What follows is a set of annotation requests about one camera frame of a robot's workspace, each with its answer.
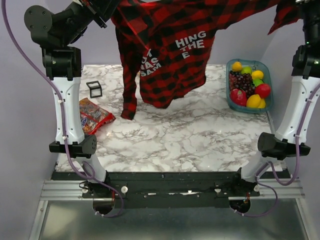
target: plaid shirt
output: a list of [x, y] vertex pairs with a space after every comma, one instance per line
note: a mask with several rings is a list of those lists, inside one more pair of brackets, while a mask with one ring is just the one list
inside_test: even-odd
[[215, 34], [277, 5], [269, 34], [299, 19], [293, 0], [123, 0], [112, 16], [123, 66], [123, 111], [136, 113], [136, 82], [145, 103], [167, 108], [206, 82]]

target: white marble surface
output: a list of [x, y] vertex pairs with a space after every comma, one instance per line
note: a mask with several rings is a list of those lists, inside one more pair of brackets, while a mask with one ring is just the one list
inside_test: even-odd
[[[138, 88], [133, 121], [120, 117], [122, 71], [120, 65], [88, 65], [80, 85], [82, 99], [89, 97], [86, 82], [99, 80], [103, 97], [91, 100], [116, 116], [96, 133], [96, 154], [109, 172], [236, 171], [256, 153], [260, 133], [270, 132], [266, 114], [229, 108], [224, 65], [208, 65], [205, 85], [167, 109], [144, 103]], [[59, 156], [56, 170], [72, 171], [65, 154]]]

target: candy package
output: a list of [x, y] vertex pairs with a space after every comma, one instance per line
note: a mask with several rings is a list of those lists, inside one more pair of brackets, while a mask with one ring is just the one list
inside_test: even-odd
[[104, 124], [112, 123], [116, 117], [107, 110], [91, 102], [87, 97], [80, 100], [80, 118], [84, 134], [90, 135]]

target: gray wall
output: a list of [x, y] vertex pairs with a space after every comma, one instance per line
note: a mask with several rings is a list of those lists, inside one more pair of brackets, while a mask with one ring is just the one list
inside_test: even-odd
[[[285, 114], [286, 107], [291, 93], [292, 58], [298, 46], [304, 44], [302, 32], [303, 22], [299, 21], [283, 27], [279, 30], [270, 43], [261, 61], [265, 63], [271, 72], [272, 87], [274, 90], [275, 106], [271, 111], [275, 127], [279, 127]], [[306, 195], [306, 200], [313, 215], [313, 220], [320, 236], [320, 105], [315, 106], [308, 132], [306, 144], [311, 147], [309, 156], [301, 159], [300, 179]], [[295, 159], [288, 159], [286, 162], [292, 169]]]
[[[13, 32], [42, 68], [40, 48], [24, 24], [25, 10], [42, 0], [7, 0]], [[20, 56], [0, 20], [0, 239], [26, 240], [42, 184], [54, 169], [48, 145], [55, 137], [55, 108], [48, 84]]]
[[[70, 1], [45, 0], [49, 9], [57, 13], [65, 9]], [[250, 16], [216, 34], [209, 64], [225, 64], [231, 59], [260, 59], [266, 51], [273, 35], [267, 36], [274, 23], [276, 8]], [[82, 64], [119, 64], [119, 50], [115, 26], [111, 21], [106, 29], [91, 23], [82, 38], [74, 45], [82, 51]]]

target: red apple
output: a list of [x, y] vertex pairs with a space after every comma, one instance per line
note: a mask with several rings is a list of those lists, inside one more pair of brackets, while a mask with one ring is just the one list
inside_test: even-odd
[[254, 93], [258, 94], [260, 96], [260, 98], [265, 99], [266, 97], [268, 97], [270, 95], [271, 87], [266, 83], [262, 83], [255, 88]]
[[233, 89], [230, 92], [230, 99], [237, 105], [245, 107], [247, 105], [246, 92], [241, 89]]

